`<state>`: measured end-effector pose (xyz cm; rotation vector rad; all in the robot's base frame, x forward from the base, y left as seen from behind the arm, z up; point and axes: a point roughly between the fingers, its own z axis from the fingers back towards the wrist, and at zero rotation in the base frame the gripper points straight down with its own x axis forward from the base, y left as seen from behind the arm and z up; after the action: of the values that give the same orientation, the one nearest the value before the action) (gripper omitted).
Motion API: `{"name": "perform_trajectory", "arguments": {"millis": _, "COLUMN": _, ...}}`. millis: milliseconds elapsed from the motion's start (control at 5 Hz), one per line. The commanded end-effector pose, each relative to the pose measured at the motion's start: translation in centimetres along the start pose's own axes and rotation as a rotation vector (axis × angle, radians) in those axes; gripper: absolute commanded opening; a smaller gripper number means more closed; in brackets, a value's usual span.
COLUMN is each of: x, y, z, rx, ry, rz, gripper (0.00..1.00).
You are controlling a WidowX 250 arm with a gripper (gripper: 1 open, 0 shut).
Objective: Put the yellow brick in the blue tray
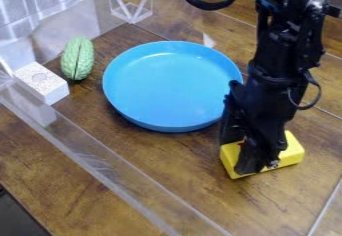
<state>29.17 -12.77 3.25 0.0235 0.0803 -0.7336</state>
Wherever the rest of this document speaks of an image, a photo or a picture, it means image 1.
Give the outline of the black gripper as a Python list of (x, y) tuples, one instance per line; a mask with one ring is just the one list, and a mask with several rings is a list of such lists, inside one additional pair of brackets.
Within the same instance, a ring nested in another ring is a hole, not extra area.
[[(233, 166), (237, 175), (259, 173), (263, 168), (276, 168), (279, 154), (287, 148), (284, 124), (297, 110), (308, 82), (303, 75), (271, 76), (253, 62), (247, 67), (247, 83), (239, 91), (237, 103), (235, 88), (241, 85), (232, 80), (229, 92), (224, 96), (224, 109), (220, 121), (218, 143), (240, 141), (240, 152)], [(247, 137), (243, 129), (243, 113), (247, 120)]]

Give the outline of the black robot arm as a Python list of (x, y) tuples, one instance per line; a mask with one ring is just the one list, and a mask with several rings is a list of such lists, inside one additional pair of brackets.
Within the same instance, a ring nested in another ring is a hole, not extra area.
[(309, 69), (324, 54), (324, 17), (340, 10), (328, 0), (255, 0), (256, 53), (244, 83), (231, 81), (224, 97), (220, 142), (241, 143), (233, 171), (253, 174), (275, 167), (287, 148), (284, 125), (299, 110), (305, 89), (317, 82)]

